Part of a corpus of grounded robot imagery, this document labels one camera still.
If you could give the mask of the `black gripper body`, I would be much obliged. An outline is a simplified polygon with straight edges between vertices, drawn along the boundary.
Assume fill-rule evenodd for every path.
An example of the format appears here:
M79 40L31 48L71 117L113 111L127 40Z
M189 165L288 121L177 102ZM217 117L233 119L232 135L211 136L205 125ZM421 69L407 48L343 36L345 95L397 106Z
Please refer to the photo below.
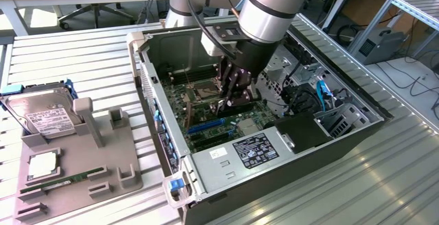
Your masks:
M237 42L233 64L256 78L271 60L279 43L280 41L261 43L256 40Z

